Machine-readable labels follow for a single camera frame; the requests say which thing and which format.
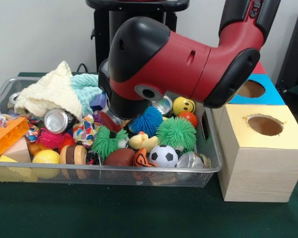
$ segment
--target red robot arm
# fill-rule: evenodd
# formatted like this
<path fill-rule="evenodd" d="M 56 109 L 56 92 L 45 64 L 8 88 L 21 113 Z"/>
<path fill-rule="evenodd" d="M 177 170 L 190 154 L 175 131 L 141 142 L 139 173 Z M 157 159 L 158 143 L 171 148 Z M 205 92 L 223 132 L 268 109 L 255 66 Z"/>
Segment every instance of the red robot arm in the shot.
<path fill-rule="evenodd" d="M 107 111 L 134 119 L 166 91 L 207 107 L 221 107 L 258 63 L 279 3 L 226 0 L 217 48 L 171 32 L 150 18 L 126 21 L 114 37 L 108 62 L 100 67 L 99 84 L 108 96 Z M 113 129 L 108 115 L 101 117 Z"/>

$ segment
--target wire mesh basket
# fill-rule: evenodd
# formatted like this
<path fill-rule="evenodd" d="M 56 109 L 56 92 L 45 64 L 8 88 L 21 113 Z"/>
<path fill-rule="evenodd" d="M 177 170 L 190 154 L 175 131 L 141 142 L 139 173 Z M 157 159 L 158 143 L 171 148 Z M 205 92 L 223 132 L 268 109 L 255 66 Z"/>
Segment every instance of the wire mesh basket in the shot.
<path fill-rule="evenodd" d="M 9 112 L 8 104 L 11 95 L 20 92 L 39 79 L 18 77 L 6 81 L 0 89 L 0 113 Z M 177 97 L 170 93 L 168 95 L 172 100 Z M 222 149 L 211 110 L 196 103 L 195 115 L 198 119 L 195 152 L 211 159 L 210 168 L 180 169 L 0 162 L 0 181 L 204 187 L 213 173 L 222 168 Z M 61 170 L 66 170 L 70 179 L 65 178 Z"/>

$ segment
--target yellow plastic ball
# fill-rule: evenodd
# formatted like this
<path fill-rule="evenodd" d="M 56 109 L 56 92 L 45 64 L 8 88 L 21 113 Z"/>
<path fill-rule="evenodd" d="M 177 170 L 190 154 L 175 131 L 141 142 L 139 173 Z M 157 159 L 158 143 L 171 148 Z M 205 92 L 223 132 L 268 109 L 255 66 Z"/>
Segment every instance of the yellow plastic ball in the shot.
<path fill-rule="evenodd" d="M 60 155 L 53 150 L 42 150 L 36 154 L 33 163 L 59 164 Z M 42 179 L 52 179 L 60 173 L 60 169 L 33 168 L 33 172 Z"/>
<path fill-rule="evenodd" d="M 194 113 L 195 103 L 190 99 L 186 99 L 184 97 L 178 97 L 173 102 L 173 113 L 176 116 L 179 116 L 183 112 Z"/>

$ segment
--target tan cardboard cube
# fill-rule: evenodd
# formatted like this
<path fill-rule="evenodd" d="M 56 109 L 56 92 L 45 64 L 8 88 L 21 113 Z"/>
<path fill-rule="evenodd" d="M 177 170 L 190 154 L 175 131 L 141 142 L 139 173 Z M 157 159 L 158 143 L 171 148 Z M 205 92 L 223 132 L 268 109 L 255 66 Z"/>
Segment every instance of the tan cardboard cube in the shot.
<path fill-rule="evenodd" d="M 224 152 L 225 201 L 288 202 L 298 180 L 298 124 L 287 106 L 213 110 Z"/>

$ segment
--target soccer ball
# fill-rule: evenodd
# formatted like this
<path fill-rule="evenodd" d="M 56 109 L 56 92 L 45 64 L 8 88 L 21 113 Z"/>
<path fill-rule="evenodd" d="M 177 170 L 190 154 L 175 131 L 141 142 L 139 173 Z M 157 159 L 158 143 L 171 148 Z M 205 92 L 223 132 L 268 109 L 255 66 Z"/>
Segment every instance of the soccer ball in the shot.
<path fill-rule="evenodd" d="M 158 167 L 174 168 L 178 163 L 178 155 L 171 146 L 158 145 L 151 151 L 149 162 L 156 163 Z"/>

